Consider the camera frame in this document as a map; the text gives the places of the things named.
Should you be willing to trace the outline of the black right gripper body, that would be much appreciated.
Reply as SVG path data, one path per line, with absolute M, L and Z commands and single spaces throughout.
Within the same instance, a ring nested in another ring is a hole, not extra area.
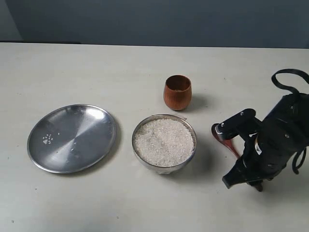
M 309 96 L 285 95 L 264 118 L 254 141 L 256 156 L 243 158 L 247 181 L 272 179 L 292 159 L 299 174 L 309 145 Z

